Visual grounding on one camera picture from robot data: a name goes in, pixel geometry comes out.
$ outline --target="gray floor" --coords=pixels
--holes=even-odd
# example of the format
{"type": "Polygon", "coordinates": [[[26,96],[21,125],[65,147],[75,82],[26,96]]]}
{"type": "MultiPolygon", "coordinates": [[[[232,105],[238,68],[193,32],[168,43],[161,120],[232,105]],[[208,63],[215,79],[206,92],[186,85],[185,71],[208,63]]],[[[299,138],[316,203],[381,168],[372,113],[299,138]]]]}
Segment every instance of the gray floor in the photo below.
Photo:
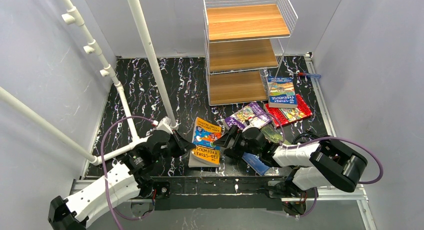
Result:
{"type": "MultiPolygon", "coordinates": [[[[129,203],[118,209],[130,216],[129,203]]],[[[183,209],[155,211],[143,221],[119,219],[126,230],[365,230],[356,201],[319,201],[299,221],[265,209],[183,209]]],[[[110,213],[88,230],[117,229],[110,213]]]]}

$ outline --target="white wall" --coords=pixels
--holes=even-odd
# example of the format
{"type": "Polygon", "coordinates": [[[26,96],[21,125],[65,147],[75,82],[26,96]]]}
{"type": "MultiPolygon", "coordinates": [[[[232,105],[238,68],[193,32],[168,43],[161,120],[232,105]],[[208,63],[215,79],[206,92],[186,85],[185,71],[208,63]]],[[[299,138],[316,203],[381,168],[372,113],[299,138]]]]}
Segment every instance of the white wall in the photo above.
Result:
{"type": "Polygon", "coordinates": [[[423,0],[342,0],[313,58],[337,134],[384,164],[366,188],[381,230],[424,226],[423,16],[423,0]]]}
{"type": "MultiPolygon", "coordinates": [[[[146,57],[127,0],[86,0],[116,55],[146,57]]],[[[203,0],[140,0],[157,56],[204,56],[203,0]]],[[[291,0],[299,19],[287,53],[314,51],[340,0],[291,0]]]]}
{"type": "MultiPolygon", "coordinates": [[[[84,0],[73,0],[106,58],[115,56],[84,0]]],[[[0,86],[87,150],[110,87],[61,0],[0,0],[0,86]]],[[[0,101],[0,229],[46,230],[51,199],[69,194],[84,159],[0,101]]]]}

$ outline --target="wooden shelf board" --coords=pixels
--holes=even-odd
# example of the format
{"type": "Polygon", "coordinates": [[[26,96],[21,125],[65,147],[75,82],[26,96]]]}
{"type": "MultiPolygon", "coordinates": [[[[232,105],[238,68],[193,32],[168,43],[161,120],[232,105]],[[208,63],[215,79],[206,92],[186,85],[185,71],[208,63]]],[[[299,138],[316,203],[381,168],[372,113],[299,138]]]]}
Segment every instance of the wooden shelf board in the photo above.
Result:
{"type": "Polygon", "coordinates": [[[210,75],[210,104],[267,100],[259,71],[210,75]]]}
{"type": "Polygon", "coordinates": [[[269,39],[218,42],[209,44],[211,72],[277,67],[269,39]]]}
{"type": "Polygon", "coordinates": [[[206,12],[211,42],[290,35],[276,4],[208,8],[206,12]]]}

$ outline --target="white pole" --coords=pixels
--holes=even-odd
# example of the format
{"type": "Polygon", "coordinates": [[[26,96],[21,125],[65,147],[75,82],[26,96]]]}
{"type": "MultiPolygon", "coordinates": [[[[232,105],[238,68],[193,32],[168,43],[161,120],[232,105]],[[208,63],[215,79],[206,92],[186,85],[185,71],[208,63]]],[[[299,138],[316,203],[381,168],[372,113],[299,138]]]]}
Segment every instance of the white pole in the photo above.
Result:
{"type": "Polygon", "coordinates": [[[148,62],[150,63],[157,88],[159,89],[160,97],[162,98],[163,105],[165,106],[166,114],[171,119],[171,128],[176,129],[178,126],[175,121],[174,112],[172,111],[167,89],[165,88],[164,79],[162,78],[161,70],[159,69],[158,60],[156,58],[155,50],[153,49],[152,40],[150,39],[149,30],[147,29],[147,24],[140,0],[128,0],[128,4],[137,26],[141,41],[143,42],[143,47],[146,51],[148,62]]]}
{"type": "MultiPolygon", "coordinates": [[[[84,50],[87,54],[95,53],[100,60],[101,64],[103,65],[103,69],[100,71],[101,75],[104,76],[110,76],[113,84],[117,88],[117,91],[119,93],[119,97],[121,99],[121,103],[123,106],[123,110],[126,117],[131,116],[130,107],[128,106],[127,98],[125,97],[124,89],[122,87],[121,82],[117,78],[117,74],[115,70],[112,68],[112,66],[108,63],[105,56],[103,55],[102,49],[100,48],[99,44],[97,44],[96,40],[93,39],[92,34],[90,33],[89,29],[85,25],[84,19],[81,16],[80,12],[77,10],[77,8],[72,4],[71,0],[63,0],[63,2],[66,5],[67,13],[62,15],[62,18],[66,22],[66,24],[73,24],[75,23],[78,25],[82,32],[84,33],[86,39],[87,39],[87,46],[84,46],[84,50]]],[[[129,125],[129,131],[132,136],[132,140],[137,140],[140,137],[137,134],[136,126],[134,125],[133,119],[127,120],[129,125]]]]}
{"type": "Polygon", "coordinates": [[[34,122],[36,122],[40,127],[48,131],[49,133],[56,136],[62,142],[72,147],[77,153],[81,154],[84,158],[88,159],[91,163],[96,161],[96,157],[87,152],[81,145],[77,144],[74,140],[70,139],[66,134],[62,133],[59,129],[53,126],[51,123],[47,122],[40,115],[35,113],[28,106],[20,102],[13,95],[7,92],[5,89],[0,87],[0,99],[9,104],[12,108],[19,111],[21,114],[27,116],[34,122]]]}

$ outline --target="white pipe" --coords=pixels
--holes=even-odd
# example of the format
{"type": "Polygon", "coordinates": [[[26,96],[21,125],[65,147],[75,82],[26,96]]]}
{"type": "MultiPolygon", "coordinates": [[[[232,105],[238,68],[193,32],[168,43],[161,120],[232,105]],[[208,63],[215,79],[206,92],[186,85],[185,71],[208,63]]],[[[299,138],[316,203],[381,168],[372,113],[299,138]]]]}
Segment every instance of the white pipe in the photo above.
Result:
{"type": "MultiPolygon", "coordinates": [[[[91,35],[89,29],[85,25],[83,17],[81,16],[81,14],[77,10],[77,8],[72,4],[71,0],[63,0],[63,2],[66,4],[67,13],[68,13],[68,14],[65,14],[63,19],[65,20],[65,22],[67,24],[75,23],[76,25],[78,25],[81,28],[82,32],[84,33],[84,36],[87,39],[87,43],[88,43],[88,46],[85,46],[84,48],[87,47],[88,49],[93,50],[93,52],[97,55],[98,59],[100,60],[101,64],[103,65],[103,70],[101,70],[100,72],[102,73],[102,71],[107,71],[109,73],[109,76],[111,77],[111,79],[113,81],[113,84],[115,85],[115,87],[118,90],[119,97],[121,99],[121,103],[123,105],[123,109],[124,109],[124,112],[125,112],[125,116],[130,117],[131,116],[130,107],[128,106],[128,102],[127,102],[126,97],[125,97],[124,89],[122,88],[121,82],[117,78],[117,74],[116,74],[115,70],[112,68],[112,66],[106,60],[105,56],[103,55],[102,49],[96,43],[96,40],[93,39],[93,36],[91,35]]],[[[136,126],[134,125],[133,119],[128,119],[127,122],[128,122],[128,125],[129,125],[129,130],[131,132],[132,139],[133,140],[139,139],[140,137],[137,134],[136,126]]]]}
{"type": "Polygon", "coordinates": [[[166,114],[171,119],[171,127],[176,129],[178,126],[175,121],[175,116],[168,97],[167,89],[165,88],[164,79],[162,78],[161,70],[159,69],[158,59],[156,58],[152,40],[150,39],[149,30],[147,28],[140,0],[128,0],[128,4],[137,26],[141,41],[143,42],[143,47],[146,51],[148,62],[150,63],[157,88],[159,89],[160,97],[162,98],[163,105],[165,106],[166,114]]]}
{"type": "MultiPolygon", "coordinates": [[[[110,153],[107,153],[104,155],[104,160],[107,161],[109,159],[112,159],[116,156],[119,156],[123,153],[128,152],[129,150],[132,150],[136,145],[138,145],[139,143],[143,143],[147,141],[147,138],[149,138],[149,136],[145,137],[145,138],[141,138],[138,140],[135,140],[134,142],[131,142],[130,144],[123,146],[122,148],[116,149],[115,151],[112,151],[110,153]]],[[[96,160],[94,162],[92,162],[93,165],[100,165],[102,163],[102,158],[100,156],[96,157],[96,160]]]]}
{"type": "Polygon", "coordinates": [[[51,123],[47,122],[40,115],[35,113],[28,106],[20,102],[13,95],[7,92],[5,89],[0,87],[0,99],[9,104],[12,108],[19,111],[21,114],[33,120],[40,127],[48,131],[49,133],[56,136],[62,142],[73,148],[77,153],[81,154],[84,158],[88,159],[91,163],[96,161],[96,156],[91,155],[87,152],[81,145],[77,144],[74,140],[70,139],[66,134],[62,133],[59,129],[53,126],[51,123]]]}

